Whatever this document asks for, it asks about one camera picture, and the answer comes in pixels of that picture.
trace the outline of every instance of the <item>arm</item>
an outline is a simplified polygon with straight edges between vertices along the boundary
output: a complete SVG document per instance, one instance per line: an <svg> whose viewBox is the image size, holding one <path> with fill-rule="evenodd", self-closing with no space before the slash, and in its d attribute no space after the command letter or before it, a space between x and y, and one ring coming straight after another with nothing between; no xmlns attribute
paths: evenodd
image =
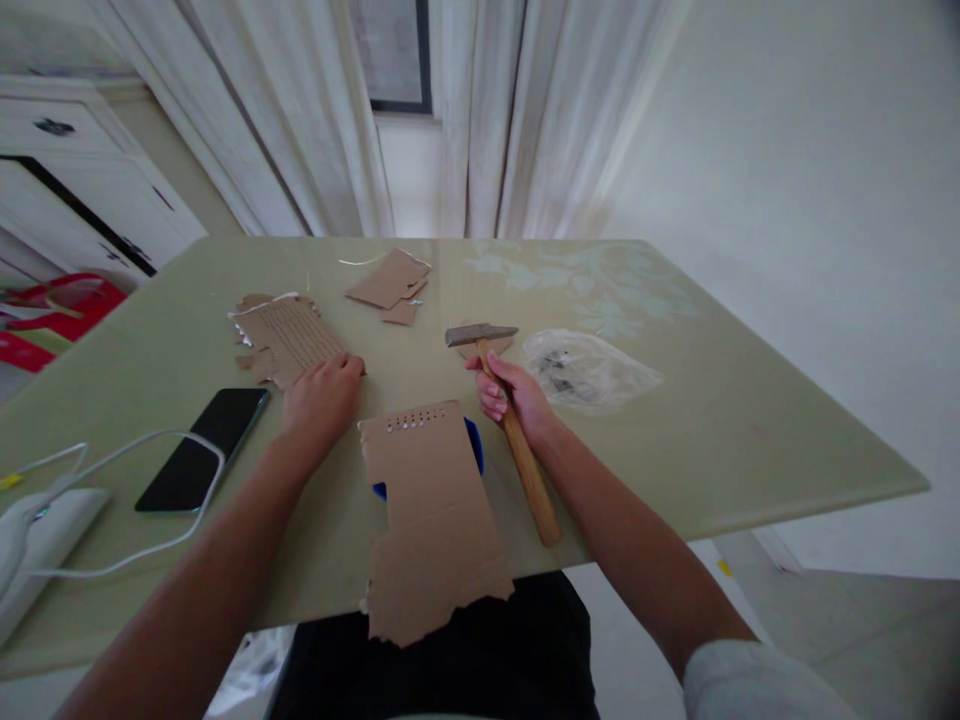
<svg viewBox="0 0 960 720"><path fill-rule="evenodd" d="M247 631L290 516L360 403L337 356L284 396L281 434L61 708L61 718L203 717Z"/></svg>
<svg viewBox="0 0 960 720"><path fill-rule="evenodd" d="M490 369L511 387L530 447L563 497L610 584L653 636L680 681L694 651L720 639L756 640L686 543L553 414L537 381L491 353ZM479 368L483 413L503 419L499 388Z"/></svg>

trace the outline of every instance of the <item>green glass table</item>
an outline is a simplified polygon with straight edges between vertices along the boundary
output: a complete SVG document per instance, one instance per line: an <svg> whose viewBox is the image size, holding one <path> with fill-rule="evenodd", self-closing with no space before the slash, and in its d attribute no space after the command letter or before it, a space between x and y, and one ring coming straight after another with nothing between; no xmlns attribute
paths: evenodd
<svg viewBox="0 0 960 720"><path fill-rule="evenodd" d="M344 297L394 245L433 266L412 327L382 323ZM519 577L590 560L553 493L563 541L544 548L506 441L479 412L474 382L444 346L465 320L530 333L601 336L663 373L663 386L600 418L563 420L688 540L928 489L927 481L656 250L642 242L207 238L192 246L0 408L9 472L79 441L91 460L161 428L188 429L224 387L248 387L227 318L252 292L296 291L366 360L360 417L457 399L480 426L484 477L507 562ZM214 499L229 502L280 426L269 404ZM184 531L189 517L133 506L176 445L125 456L90 484L111 501L68 559L98 568ZM39 492L58 468L0 494L0 511ZM254 623L357 608L386 506L367 486L358 433L317 473L287 531ZM97 580L50 583L0 651L0 678L90 662L136 612L186 544Z"/></svg>

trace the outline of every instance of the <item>white cable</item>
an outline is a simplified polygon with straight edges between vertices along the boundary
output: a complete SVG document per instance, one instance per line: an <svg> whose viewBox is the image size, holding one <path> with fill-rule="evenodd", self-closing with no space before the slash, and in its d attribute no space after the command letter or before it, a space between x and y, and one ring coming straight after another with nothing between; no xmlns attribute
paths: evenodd
<svg viewBox="0 0 960 720"><path fill-rule="evenodd" d="M193 521L193 525L190 526L190 529L187 530L180 537L174 538L173 540L168 540L167 542L160 543L159 545L154 545L153 547L147 548L146 550L141 550L140 552L134 553L127 558L124 558L120 562L114 563L109 567L101 568L100 570L59 570L59 569L50 569L50 570L32 570L27 575L33 577L63 577L63 578L94 578L102 577L112 573L115 570L119 570L125 565L129 565L136 560L139 560L142 557L151 555L160 550L166 550L167 548L177 545L187 538L189 538L196 529L200 526L200 522L203 520L203 516L207 511L207 507L210 505L210 500L213 497L213 491L217 487L217 483L220 481L220 476L223 474L223 468L226 465L226 458L224 457L223 451L220 450L216 445L211 443L206 438L200 437L196 433L191 432L182 432L180 430L158 430L157 432L150 433L149 435L144 435L141 438L138 438L131 442L130 444L120 448L116 452L108 455L103 460L95 462L93 465L88 467L86 470L80 472L80 466L83 464L83 461L87 457L87 453L90 449L88 443L79 443L73 447L67 448L66 450L61 450L54 455L44 458L43 460L38 460L36 462L30 463L18 470L16 475L22 475L23 473L33 470L35 468L51 463L54 460L58 460L66 455L69 455L73 452L80 453L77 461L74 463L73 468L66 475L61 475L57 478L46 493L43 494L43 497L40 498L36 503L31 505L29 508L26 508L20 516L20 523L13 527L13 530L8 533L8 537L0 538L0 542L7 544L10 552L7 555L3 566L0 567L0 599L3 598L7 589L10 586L10 583L13 581L13 578L16 576L17 571L20 569L20 564L23 562L23 556L26 553L27 549L27 534L30 531L30 524L33 522L36 514L48 506L51 502L60 497L72 486L76 485L79 482L82 482L89 476L96 473L98 470L101 470L105 466L112 463L114 460L119 458L121 455L125 455L131 450L143 445L146 442L161 437L163 435L176 435L182 437L186 440L193 440L195 443L205 447L207 450L212 452L217 457L217 471L214 473L213 481L210 483L210 487L207 489L206 497L203 499L203 504L200 505L200 511L197 513L197 519Z"/></svg>

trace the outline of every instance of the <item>hand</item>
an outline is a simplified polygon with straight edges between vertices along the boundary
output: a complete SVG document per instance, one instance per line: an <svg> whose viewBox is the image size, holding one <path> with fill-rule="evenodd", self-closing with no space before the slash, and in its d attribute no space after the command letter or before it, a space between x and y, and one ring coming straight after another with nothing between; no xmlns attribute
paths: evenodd
<svg viewBox="0 0 960 720"><path fill-rule="evenodd" d="M283 396L283 438L291 452L320 462L353 424L360 409L363 359L334 355L307 370Z"/></svg>
<svg viewBox="0 0 960 720"><path fill-rule="evenodd" d="M517 411L517 417L520 419L520 425L523 426L527 441L535 445L541 439L549 437L560 421L553 414L553 409L547 402L547 396L543 394L537 381L522 367L501 360L496 353L490 353L487 356L487 362L490 363L490 369L494 374L510 388L513 407ZM502 397L500 388L483 371L479 356L467 360L466 368L477 371L477 397L480 399L480 409L484 415L499 424L507 411L507 401Z"/></svg>

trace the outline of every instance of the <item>blue bowl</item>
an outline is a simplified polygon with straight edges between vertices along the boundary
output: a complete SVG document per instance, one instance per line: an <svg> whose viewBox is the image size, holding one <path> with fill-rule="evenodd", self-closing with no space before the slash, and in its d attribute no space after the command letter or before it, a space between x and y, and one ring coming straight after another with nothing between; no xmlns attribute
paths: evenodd
<svg viewBox="0 0 960 720"><path fill-rule="evenodd" d="M480 477L483 477L483 444L480 442L480 430L476 423L469 418L464 418L463 422L467 425L467 435L470 436L470 447L473 448L473 457L477 461L477 469L480 471ZM382 500L387 499L387 484L377 483L373 486L373 494Z"/></svg>

